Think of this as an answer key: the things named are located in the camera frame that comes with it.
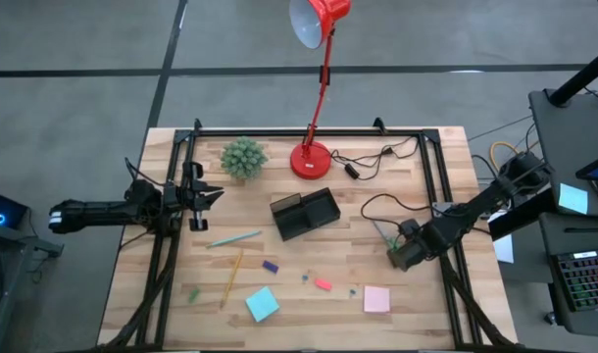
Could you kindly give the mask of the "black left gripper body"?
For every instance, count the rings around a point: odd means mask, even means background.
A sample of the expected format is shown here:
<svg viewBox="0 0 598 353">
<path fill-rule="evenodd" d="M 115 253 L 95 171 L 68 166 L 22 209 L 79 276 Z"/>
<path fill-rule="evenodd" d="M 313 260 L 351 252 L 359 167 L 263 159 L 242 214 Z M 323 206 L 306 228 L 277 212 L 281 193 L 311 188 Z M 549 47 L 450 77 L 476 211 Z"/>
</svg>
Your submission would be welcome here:
<svg viewBox="0 0 598 353">
<path fill-rule="evenodd" d="M 184 162 L 182 165 L 182 186 L 169 182 L 163 193 L 162 214 L 172 215 L 180 211 L 190 210 L 193 218 L 190 222 L 192 231 L 204 231 L 208 229 L 208 223 L 203 218 L 202 212 L 194 210 L 194 181 L 200 180 L 203 175 L 203 167 L 197 162 Z"/>
</svg>

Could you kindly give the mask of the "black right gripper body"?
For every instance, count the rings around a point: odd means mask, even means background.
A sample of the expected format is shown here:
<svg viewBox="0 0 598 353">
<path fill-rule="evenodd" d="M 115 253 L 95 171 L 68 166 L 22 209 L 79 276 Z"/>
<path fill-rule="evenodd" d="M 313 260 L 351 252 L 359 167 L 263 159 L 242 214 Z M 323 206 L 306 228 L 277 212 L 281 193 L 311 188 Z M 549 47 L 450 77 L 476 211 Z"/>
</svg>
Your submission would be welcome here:
<svg viewBox="0 0 598 353">
<path fill-rule="evenodd" d="M 389 249 L 386 256 L 394 268 L 404 272 L 449 248 L 448 239 L 432 222 L 420 226 L 414 219 L 407 220 L 399 226 L 399 234 L 404 236 L 404 243 Z"/>
</svg>

